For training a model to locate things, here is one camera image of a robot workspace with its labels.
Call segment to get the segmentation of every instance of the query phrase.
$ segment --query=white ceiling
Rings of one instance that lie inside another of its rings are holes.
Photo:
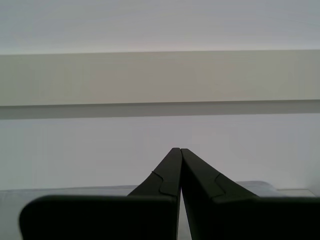
[[[251,49],[320,49],[320,1],[0,1],[0,54]]]

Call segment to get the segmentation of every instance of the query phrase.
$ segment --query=wall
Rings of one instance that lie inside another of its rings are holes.
[[[58,118],[46,118],[44,107],[29,109],[30,116],[17,115],[17,109],[11,119],[4,117],[10,108],[2,108],[0,189],[135,185],[179,147],[235,181],[320,190],[314,186],[320,169],[320,103],[301,109],[280,103],[291,109],[287,114],[270,114],[278,103],[265,106],[269,114],[254,114],[255,104],[225,103],[224,115],[219,115],[223,103],[99,106],[105,114],[89,110],[87,117],[89,107],[58,107],[53,111]],[[132,112],[121,117],[127,108]],[[174,108],[182,108],[180,115],[166,111]],[[294,111],[305,108],[310,113]]]
[[[319,4],[2,1],[0,54],[319,49]],[[241,103],[227,113],[228,106],[214,113],[192,104],[176,111],[169,105],[143,111],[112,106],[114,114],[109,107],[100,108],[106,114],[70,106],[38,113],[1,108],[0,189],[138,184],[170,148],[181,147],[235,181],[263,180],[320,194],[319,103],[310,111],[289,112],[291,104],[278,109],[279,104],[261,112],[261,103],[253,111]],[[293,109],[299,104],[293,102]]]

